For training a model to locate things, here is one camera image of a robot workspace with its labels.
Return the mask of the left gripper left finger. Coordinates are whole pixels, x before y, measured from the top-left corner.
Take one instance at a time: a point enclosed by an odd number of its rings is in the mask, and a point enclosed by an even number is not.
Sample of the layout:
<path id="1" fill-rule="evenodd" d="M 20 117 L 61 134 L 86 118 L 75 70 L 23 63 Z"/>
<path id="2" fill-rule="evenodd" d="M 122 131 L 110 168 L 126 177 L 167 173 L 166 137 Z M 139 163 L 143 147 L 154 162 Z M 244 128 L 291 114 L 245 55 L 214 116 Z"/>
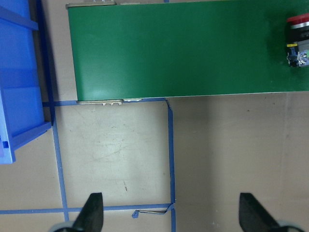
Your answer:
<path id="1" fill-rule="evenodd" d="M 74 232 L 100 232 L 103 228 L 102 193 L 91 193 L 72 225 Z"/>

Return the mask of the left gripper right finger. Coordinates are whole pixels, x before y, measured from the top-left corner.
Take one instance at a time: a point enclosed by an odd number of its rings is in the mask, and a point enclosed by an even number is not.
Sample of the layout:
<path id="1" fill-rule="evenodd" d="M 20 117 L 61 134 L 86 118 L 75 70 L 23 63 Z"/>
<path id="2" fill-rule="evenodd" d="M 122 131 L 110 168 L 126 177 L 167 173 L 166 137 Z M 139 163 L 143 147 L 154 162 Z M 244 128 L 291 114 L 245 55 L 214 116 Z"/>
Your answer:
<path id="1" fill-rule="evenodd" d="M 244 232 L 281 232 L 271 214 L 251 193 L 239 196 L 239 224 Z"/>

